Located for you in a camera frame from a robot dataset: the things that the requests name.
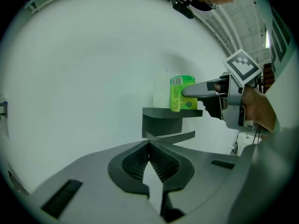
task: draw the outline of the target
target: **barcode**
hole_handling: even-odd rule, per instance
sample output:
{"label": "barcode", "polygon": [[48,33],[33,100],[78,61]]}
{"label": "barcode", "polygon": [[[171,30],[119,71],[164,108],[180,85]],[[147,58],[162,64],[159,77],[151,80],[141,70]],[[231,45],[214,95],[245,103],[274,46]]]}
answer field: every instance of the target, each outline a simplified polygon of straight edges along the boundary
{"label": "barcode", "polygon": [[172,79],[172,86],[179,85],[183,83],[182,77],[177,77]]}

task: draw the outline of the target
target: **finger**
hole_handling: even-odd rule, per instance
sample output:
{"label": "finger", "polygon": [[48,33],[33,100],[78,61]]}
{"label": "finger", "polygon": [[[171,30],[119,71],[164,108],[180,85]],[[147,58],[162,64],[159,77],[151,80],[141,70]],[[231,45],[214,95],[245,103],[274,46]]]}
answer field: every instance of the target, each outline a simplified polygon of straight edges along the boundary
{"label": "finger", "polygon": [[220,85],[219,84],[217,84],[217,83],[215,83],[214,84],[214,86],[215,86],[215,90],[217,91],[217,92],[220,92]]}

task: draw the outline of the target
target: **black camera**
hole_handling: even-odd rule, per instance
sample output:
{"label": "black camera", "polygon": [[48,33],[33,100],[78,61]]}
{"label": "black camera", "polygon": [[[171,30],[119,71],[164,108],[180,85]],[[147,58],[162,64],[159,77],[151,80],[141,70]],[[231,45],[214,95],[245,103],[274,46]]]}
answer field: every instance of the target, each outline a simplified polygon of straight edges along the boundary
{"label": "black camera", "polygon": [[189,8],[189,3],[184,0],[170,0],[172,7],[185,17],[192,19],[194,17],[193,12]]}

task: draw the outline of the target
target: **black slot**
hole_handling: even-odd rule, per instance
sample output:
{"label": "black slot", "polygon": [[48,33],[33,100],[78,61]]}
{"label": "black slot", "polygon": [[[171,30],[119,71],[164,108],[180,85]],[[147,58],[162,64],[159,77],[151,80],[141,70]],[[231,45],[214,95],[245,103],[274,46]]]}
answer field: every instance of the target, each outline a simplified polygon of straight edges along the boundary
{"label": "black slot", "polygon": [[69,180],[58,192],[42,207],[49,215],[58,218],[70,200],[81,187],[82,182]]}
{"label": "black slot", "polygon": [[233,169],[234,168],[234,164],[230,163],[230,162],[224,162],[224,161],[220,161],[220,160],[213,160],[211,162],[211,164],[223,167],[223,168],[228,168],[228,169]]}

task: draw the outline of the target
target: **forearm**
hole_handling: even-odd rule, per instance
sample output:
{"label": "forearm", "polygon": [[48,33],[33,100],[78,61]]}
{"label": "forearm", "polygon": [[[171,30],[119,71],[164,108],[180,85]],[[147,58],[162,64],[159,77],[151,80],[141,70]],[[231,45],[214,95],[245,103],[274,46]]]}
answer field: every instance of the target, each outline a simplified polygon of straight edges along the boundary
{"label": "forearm", "polygon": [[259,92],[256,92],[256,119],[254,121],[270,132],[274,131],[276,114],[267,97]]}

